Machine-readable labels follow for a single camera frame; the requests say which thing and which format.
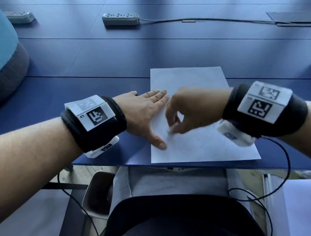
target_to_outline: blue table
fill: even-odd
[[[105,12],[143,18],[231,17],[269,20],[267,11],[311,11],[302,0],[3,0],[3,11],[32,11],[37,22],[17,26],[31,63],[28,77],[0,107],[0,134],[59,116],[63,104],[98,94],[150,90],[150,68],[221,66],[230,86],[255,79],[285,86],[311,100],[311,28],[233,22],[142,23],[105,28]],[[150,144],[124,132],[96,159],[77,165],[287,168],[283,151],[258,140],[261,160],[151,164]],[[294,169],[311,160],[285,145]]]

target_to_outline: black wristband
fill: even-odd
[[[119,105],[110,97],[101,96],[108,103],[115,116],[90,131],[86,131],[79,119],[70,111],[61,113],[61,118],[78,146],[84,153],[96,150],[113,139],[114,136],[126,130],[127,122]]]
[[[222,114],[222,118],[232,123],[238,130],[256,138],[262,135],[279,137],[297,131],[304,124],[308,106],[305,100],[294,94],[274,124],[239,112],[238,107],[250,87],[250,84],[234,87]]]

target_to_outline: cable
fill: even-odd
[[[60,184],[60,181],[59,181],[59,173],[57,174],[57,182]],[[91,220],[91,222],[92,222],[92,224],[93,224],[93,226],[94,226],[94,229],[95,229],[95,231],[96,231],[96,235],[99,236],[98,231],[97,231],[97,228],[95,227],[95,224],[94,224],[94,222],[93,222],[92,217],[86,212],[86,210],[84,210],[84,208],[81,206],[81,204],[78,202],[78,200],[75,199],[75,197],[72,196],[71,194],[67,193],[67,192],[65,191],[65,189],[61,188],[61,190],[62,190],[64,193],[66,193],[70,198],[72,198],[72,199],[78,204],[78,206],[82,209],[82,211],[84,211],[84,213],[89,217],[89,219]]]
[[[242,191],[244,191],[244,192],[246,192],[246,193],[252,195],[254,198],[253,198],[253,199],[250,199],[250,200],[242,200],[242,199],[237,199],[237,198],[234,198],[234,197],[231,197],[231,196],[230,196],[230,197],[231,197],[232,199],[236,200],[236,201],[246,201],[246,202],[258,201],[258,202],[260,203],[261,207],[265,210],[265,212],[266,212],[267,215],[268,215],[268,218],[269,218],[269,221],[270,221],[270,227],[271,227],[271,234],[270,234],[270,235],[272,236],[272,235],[273,235],[273,226],[272,226],[272,220],[271,220],[270,214],[269,214],[267,208],[265,208],[265,206],[264,206],[264,205],[262,204],[262,202],[259,201],[259,200],[260,200],[260,199],[263,199],[263,198],[266,198],[266,197],[268,197],[268,196],[274,194],[276,191],[278,191],[278,190],[285,184],[285,182],[288,180],[288,178],[289,178],[289,176],[290,176],[291,166],[290,166],[290,158],[289,158],[289,155],[288,155],[287,151],[285,150],[285,148],[284,148],[281,144],[279,144],[277,141],[274,141],[274,140],[272,140],[272,139],[270,139],[270,138],[265,138],[265,137],[262,137],[262,138],[263,138],[263,139],[270,140],[270,141],[276,143],[276,144],[277,144],[278,146],[280,146],[280,147],[282,148],[282,150],[284,151],[285,156],[286,156],[286,159],[287,159],[287,165],[288,165],[287,175],[286,175],[285,179],[283,180],[283,182],[282,182],[275,190],[273,190],[271,193],[266,194],[266,195],[264,195],[264,196],[262,196],[262,197],[256,198],[253,194],[251,194],[250,192],[248,192],[248,191],[246,191],[245,189],[242,189],[242,188],[231,188],[231,189],[228,190],[228,194],[229,194],[229,196],[230,196],[230,192],[231,192],[232,190],[242,190]]]
[[[173,21],[234,21],[234,22],[248,22],[248,23],[261,23],[261,24],[294,24],[292,22],[286,21],[263,21],[263,20],[240,20],[240,19],[227,19],[227,18],[179,18],[179,19],[167,19],[167,20],[147,20],[147,19],[140,19],[140,21],[148,21],[154,23],[161,23],[161,22],[173,22]]]

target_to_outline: hand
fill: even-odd
[[[221,119],[232,89],[180,88],[168,102],[165,116],[169,126],[178,122],[173,133],[184,134]],[[177,112],[184,115],[180,122]]]
[[[152,132],[150,122],[167,104],[169,95],[166,90],[153,90],[140,96],[136,91],[121,94],[114,100],[121,107],[126,121],[126,131],[146,138],[153,146],[165,150],[166,143]]]

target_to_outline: wristband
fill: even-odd
[[[95,95],[69,105],[61,118],[84,153],[108,144],[127,127],[119,105],[106,96]]]
[[[261,86],[256,95],[250,93],[253,86]],[[249,106],[241,108],[245,101]],[[292,94],[290,89],[256,81],[253,85],[234,87],[222,118],[241,132],[259,138],[262,135],[279,137],[291,134],[304,124],[307,114],[305,100]]]

